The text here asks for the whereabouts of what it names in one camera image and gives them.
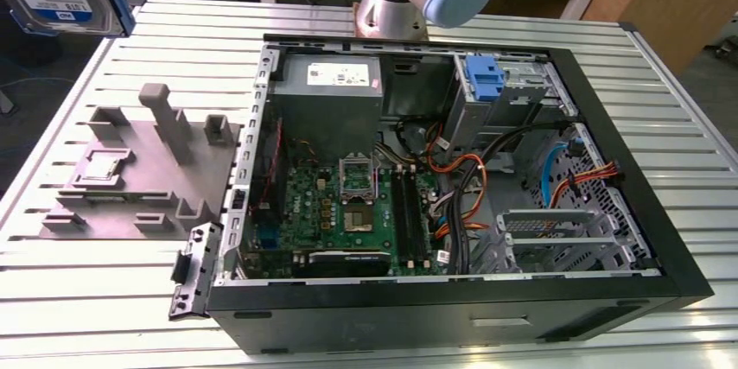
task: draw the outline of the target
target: metal bracket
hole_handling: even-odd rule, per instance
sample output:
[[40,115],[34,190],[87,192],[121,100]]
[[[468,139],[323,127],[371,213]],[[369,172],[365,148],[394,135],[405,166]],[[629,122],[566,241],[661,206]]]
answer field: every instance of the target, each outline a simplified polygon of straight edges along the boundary
[[223,225],[209,222],[190,232],[187,248],[177,254],[173,281],[177,282],[170,307],[170,321],[189,317],[209,318],[206,305],[217,267]]

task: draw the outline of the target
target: black plastic latch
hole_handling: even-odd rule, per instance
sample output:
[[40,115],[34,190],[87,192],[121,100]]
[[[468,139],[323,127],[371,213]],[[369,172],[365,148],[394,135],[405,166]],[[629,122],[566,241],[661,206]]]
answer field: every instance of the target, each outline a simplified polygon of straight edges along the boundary
[[187,274],[190,273],[190,264],[193,262],[193,254],[183,254],[183,251],[177,252],[177,260],[174,261],[173,281],[178,284],[187,283]]
[[576,137],[569,141],[569,144],[566,144],[566,151],[569,152],[569,156],[572,157],[582,157],[585,156],[585,141]]
[[633,263],[638,270],[648,270],[649,268],[661,268],[661,264],[656,258],[636,258]]
[[569,181],[569,188],[574,192],[574,197],[581,198],[581,190],[580,190],[580,186],[577,185],[577,176],[574,176],[573,172],[569,173],[566,180]]

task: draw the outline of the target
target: metal plate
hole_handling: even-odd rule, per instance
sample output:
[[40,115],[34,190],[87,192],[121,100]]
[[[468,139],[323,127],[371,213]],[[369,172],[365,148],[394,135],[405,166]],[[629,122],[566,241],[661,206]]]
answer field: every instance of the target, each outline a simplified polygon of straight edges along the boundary
[[[209,25],[194,25],[189,16],[207,16]],[[219,16],[249,18],[255,24],[233,27]],[[65,184],[74,170],[69,163],[81,158],[90,140],[87,127],[75,123],[90,118],[94,105],[122,105],[130,119],[150,119],[137,102],[145,82],[170,85],[170,103],[185,108],[191,121],[223,113],[230,121],[243,123],[250,118],[265,32],[351,35],[353,14],[334,7],[149,0],[137,19],[131,38],[103,41],[0,202],[0,239],[7,241],[0,244],[0,359],[15,358],[11,366],[346,367],[350,360],[357,367],[528,369],[541,367],[545,359],[548,367],[574,369],[665,367],[676,362],[682,367],[730,367],[736,362],[738,199],[701,196],[705,191],[738,189],[737,161],[665,70],[644,78],[642,71],[650,71],[644,62],[656,62],[648,50],[617,24],[602,22],[482,16],[461,29],[441,32],[430,27],[429,32],[432,41],[572,48],[606,105],[641,110],[638,118],[624,113],[616,125],[646,163],[654,189],[668,194],[662,202],[716,296],[678,312],[644,317],[584,343],[359,354],[247,356],[214,321],[167,321],[174,289],[169,274],[182,243],[27,238],[39,233],[43,213],[36,210],[55,204],[55,189],[49,186]],[[166,19],[170,24],[142,23],[147,19]],[[468,28],[481,29],[476,38]],[[593,72],[598,67],[626,70]],[[688,117],[650,118],[649,110],[665,106]],[[660,143],[662,137],[690,140],[680,146],[680,140]]]

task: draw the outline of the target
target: floor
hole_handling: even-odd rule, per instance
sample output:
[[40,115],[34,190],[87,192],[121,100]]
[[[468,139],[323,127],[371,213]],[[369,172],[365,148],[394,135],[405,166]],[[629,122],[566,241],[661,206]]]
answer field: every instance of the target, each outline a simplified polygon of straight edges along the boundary
[[[281,1],[305,3],[303,0]],[[323,0],[321,3],[342,5],[343,0]],[[7,36],[8,30],[7,25],[0,24],[0,38]],[[99,38],[93,36],[61,36],[62,56],[39,67],[31,67],[28,54],[24,56],[26,60],[14,62],[12,55],[0,48],[0,91],[18,105],[14,114],[0,114],[0,196],[12,183],[34,144],[70,92],[73,82],[32,80],[12,86],[3,85],[38,77],[77,80],[98,44]],[[738,148],[738,66],[716,59],[712,51],[705,50],[680,80],[729,143]]]

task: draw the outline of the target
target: motherboard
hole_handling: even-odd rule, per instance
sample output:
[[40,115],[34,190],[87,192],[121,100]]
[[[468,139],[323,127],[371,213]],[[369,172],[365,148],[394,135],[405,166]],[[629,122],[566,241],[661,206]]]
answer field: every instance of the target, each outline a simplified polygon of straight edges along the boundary
[[[347,191],[370,188],[373,199],[346,199]],[[285,220],[255,224],[259,249],[242,254],[247,277],[299,277],[311,254],[327,263],[321,277],[334,277],[331,264],[347,262],[357,267],[341,266],[337,272],[361,275],[371,273],[373,267],[387,267],[389,276],[436,275],[429,224],[421,214],[436,195],[436,175],[414,167],[291,168]]]

